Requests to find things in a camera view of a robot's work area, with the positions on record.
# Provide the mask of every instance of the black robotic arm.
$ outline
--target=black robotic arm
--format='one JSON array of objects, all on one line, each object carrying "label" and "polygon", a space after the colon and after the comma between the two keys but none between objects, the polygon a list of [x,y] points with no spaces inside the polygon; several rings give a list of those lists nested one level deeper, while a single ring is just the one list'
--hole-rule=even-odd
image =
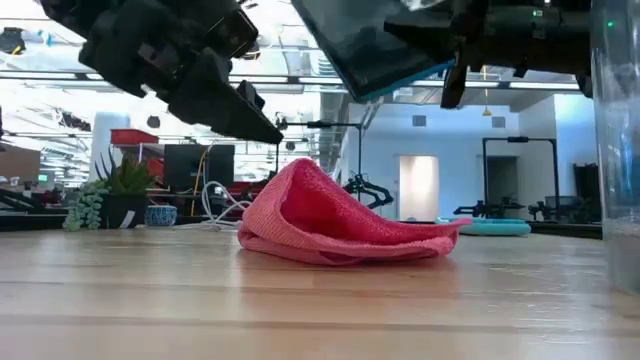
[{"label": "black robotic arm", "polygon": [[190,124],[277,144],[251,84],[229,85],[231,58],[256,48],[258,30],[235,0],[39,0],[47,16],[87,39],[80,62],[142,97],[143,85]]},{"label": "black robotic arm", "polygon": [[456,108],[484,65],[575,75],[592,97],[589,0],[449,0],[387,19],[385,30],[439,61],[454,58],[441,106]]}]

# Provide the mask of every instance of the pink microfiber cloth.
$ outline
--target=pink microfiber cloth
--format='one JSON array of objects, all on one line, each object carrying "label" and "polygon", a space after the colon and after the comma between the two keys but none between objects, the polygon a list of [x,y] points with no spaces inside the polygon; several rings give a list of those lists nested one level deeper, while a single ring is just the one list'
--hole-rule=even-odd
[{"label": "pink microfiber cloth", "polygon": [[282,169],[245,211],[238,231],[248,249],[305,263],[350,265],[449,254],[458,229],[386,220],[344,191],[313,161]]}]

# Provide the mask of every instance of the ceiling light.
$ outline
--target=ceiling light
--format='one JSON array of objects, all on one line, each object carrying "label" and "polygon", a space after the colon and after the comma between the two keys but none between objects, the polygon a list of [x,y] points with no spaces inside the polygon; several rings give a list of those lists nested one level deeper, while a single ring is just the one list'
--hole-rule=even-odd
[{"label": "ceiling light", "polygon": [[288,82],[286,76],[229,76],[230,83],[239,83],[242,82],[242,80],[248,81],[252,84],[286,84]]},{"label": "ceiling light", "polygon": [[4,79],[37,79],[37,80],[73,80],[73,73],[30,72],[30,71],[0,71],[0,78]]},{"label": "ceiling light", "polygon": [[443,87],[444,81],[442,80],[418,80],[414,81],[411,86],[415,87]]},{"label": "ceiling light", "polygon": [[481,89],[497,88],[498,87],[498,82],[496,82],[496,81],[467,81],[465,83],[465,86],[469,87],[469,88],[481,88]]},{"label": "ceiling light", "polygon": [[523,90],[580,90],[575,83],[535,83],[516,81],[509,85],[512,89]]},{"label": "ceiling light", "polygon": [[68,134],[68,133],[19,133],[19,132],[6,132],[5,136],[24,137],[24,138],[36,138],[36,139],[56,139],[56,138],[84,138],[91,139],[93,135],[91,133],[84,134]]},{"label": "ceiling light", "polygon": [[104,80],[104,78],[100,76],[100,74],[84,74],[84,75],[86,75],[87,78],[91,80]]},{"label": "ceiling light", "polygon": [[342,85],[342,80],[336,77],[300,77],[298,78],[300,84],[314,84],[314,85]]},{"label": "ceiling light", "polygon": [[87,182],[87,179],[56,179],[58,182],[81,184]]},{"label": "ceiling light", "polygon": [[61,167],[61,168],[64,168],[65,166],[67,166],[67,164],[64,161],[51,161],[51,160],[41,161],[40,164],[45,166],[53,166],[53,167]]},{"label": "ceiling light", "polygon": [[348,94],[347,89],[329,89],[329,88],[314,88],[313,86],[305,86],[305,93],[322,93],[322,94]]}]

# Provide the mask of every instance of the potted plant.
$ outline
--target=potted plant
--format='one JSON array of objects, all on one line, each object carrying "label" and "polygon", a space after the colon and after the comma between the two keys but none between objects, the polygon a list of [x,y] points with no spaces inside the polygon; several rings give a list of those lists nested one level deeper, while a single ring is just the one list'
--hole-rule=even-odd
[{"label": "potted plant", "polygon": [[124,229],[144,223],[148,206],[147,188],[155,181],[154,177],[149,174],[146,163],[131,156],[125,155],[120,166],[116,166],[111,152],[109,160],[111,172],[104,159],[103,172],[95,165],[100,180],[82,187],[63,224],[65,229]]}]

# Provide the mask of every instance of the table surface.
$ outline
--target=table surface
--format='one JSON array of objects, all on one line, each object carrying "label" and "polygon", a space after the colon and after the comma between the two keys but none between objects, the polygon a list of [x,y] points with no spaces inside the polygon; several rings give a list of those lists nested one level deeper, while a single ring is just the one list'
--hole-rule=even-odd
[{"label": "table surface", "polygon": [[637,359],[601,241],[326,268],[203,230],[0,235],[0,359]]}]

